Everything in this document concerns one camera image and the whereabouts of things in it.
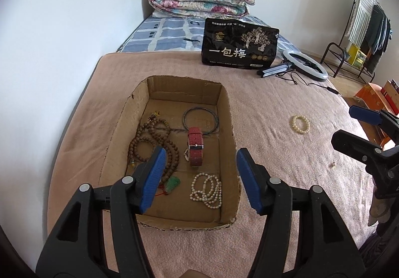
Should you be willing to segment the blue bangle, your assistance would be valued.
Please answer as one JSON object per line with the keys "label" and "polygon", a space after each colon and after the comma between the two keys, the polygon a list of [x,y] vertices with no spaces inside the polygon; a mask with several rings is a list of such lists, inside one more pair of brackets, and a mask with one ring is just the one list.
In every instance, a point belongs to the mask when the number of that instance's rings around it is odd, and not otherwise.
{"label": "blue bangle", "polygon": [[203,106],[195,106],[184,111],[182,125],[186,131],[191,127],[198,127],[203,136],[216,133],[219,128],[217,113]]}

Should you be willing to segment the orange cardboard box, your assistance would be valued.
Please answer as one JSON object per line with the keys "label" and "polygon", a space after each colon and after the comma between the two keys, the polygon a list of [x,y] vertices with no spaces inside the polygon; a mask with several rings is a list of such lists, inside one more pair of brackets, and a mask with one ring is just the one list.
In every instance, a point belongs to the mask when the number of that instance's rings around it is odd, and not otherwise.
{"label": "orange cardboard box", "polygon": [[355,93],[354,99],[363,102],[371,110],[385,110],[398,116],[398,90],[390,81],[383,87],[367,83]]}

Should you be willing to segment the black metal rack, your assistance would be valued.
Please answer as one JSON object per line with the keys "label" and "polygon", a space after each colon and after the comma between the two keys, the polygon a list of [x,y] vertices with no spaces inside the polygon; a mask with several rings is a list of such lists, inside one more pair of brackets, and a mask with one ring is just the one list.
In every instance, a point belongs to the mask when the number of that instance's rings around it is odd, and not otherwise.
{"label": "black metal rack", "polygon": [[392,39],[390,19],[377,0],[353,0],[348,21],[341,39],[327,45],[321,64],[325,64],[337,77],[344,66],[349,75],[365,82],[371,80],[381,57]]}

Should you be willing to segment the green jade pendant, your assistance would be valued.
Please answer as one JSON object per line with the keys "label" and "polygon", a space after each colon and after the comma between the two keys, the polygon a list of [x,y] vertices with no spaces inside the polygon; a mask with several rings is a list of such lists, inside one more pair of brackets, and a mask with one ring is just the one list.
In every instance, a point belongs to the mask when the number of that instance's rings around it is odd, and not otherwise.
{"label": "green jade pendant", "polygon": [[164,192],[166,195],[170,194],[181,183],[181,180],[176,176],[171,176],[164,184]]}

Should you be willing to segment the hanging clothes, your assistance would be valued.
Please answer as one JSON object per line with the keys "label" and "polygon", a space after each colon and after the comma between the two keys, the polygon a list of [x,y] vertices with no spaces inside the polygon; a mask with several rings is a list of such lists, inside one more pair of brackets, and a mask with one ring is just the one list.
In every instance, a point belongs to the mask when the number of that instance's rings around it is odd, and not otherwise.
{"label": "hanging clothes", "polygon": [[373,74],[391,39],[391,22],[379,2],[354,0],[344,33],[349,63]]}

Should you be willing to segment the black snack bag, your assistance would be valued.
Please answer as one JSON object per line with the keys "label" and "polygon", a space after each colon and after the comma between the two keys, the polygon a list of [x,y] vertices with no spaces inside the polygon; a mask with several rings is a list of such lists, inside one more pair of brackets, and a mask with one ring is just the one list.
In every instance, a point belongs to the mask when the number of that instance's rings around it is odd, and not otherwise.
{"label": "black snack bag", "polygon": [[208,66],[269,68],[277,55],[279,30],[234,19],[205,19],[201,61]]}

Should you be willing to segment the blue checked bed sheet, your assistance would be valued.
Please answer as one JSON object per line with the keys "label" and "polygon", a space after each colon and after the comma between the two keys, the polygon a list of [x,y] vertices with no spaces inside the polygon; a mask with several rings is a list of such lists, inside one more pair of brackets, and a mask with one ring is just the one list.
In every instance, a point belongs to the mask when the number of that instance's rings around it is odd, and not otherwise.
{"label": "blue checked bed sheet", "polygon": [[201,51],[203,18],[145,19],[121,44],[118,52]]}

